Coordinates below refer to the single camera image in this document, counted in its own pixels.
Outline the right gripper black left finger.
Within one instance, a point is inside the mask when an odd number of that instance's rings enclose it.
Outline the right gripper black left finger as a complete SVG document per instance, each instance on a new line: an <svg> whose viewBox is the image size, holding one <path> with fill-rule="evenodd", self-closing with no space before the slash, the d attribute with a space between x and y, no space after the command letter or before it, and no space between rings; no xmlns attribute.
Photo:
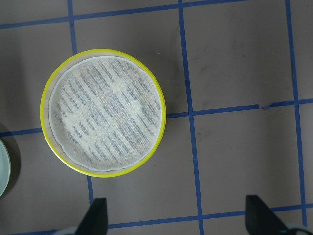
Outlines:
<svg viewBox="0 0 313 235"><path fill-rule="evenodd" d="M108 212L106 198L94 199L83 220L75 231L76 235L106 235Z"/></svg>

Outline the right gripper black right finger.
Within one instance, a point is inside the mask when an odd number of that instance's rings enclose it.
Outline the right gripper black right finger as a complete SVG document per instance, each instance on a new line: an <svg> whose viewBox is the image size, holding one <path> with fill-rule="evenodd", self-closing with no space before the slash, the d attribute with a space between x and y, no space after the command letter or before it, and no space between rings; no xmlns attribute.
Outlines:
<svg viewBox="0 0 313 235"><path fill-rule="evenodd" d="M288 227L257 195L245 197L245 227L250 235L290 235Z"/></svg>

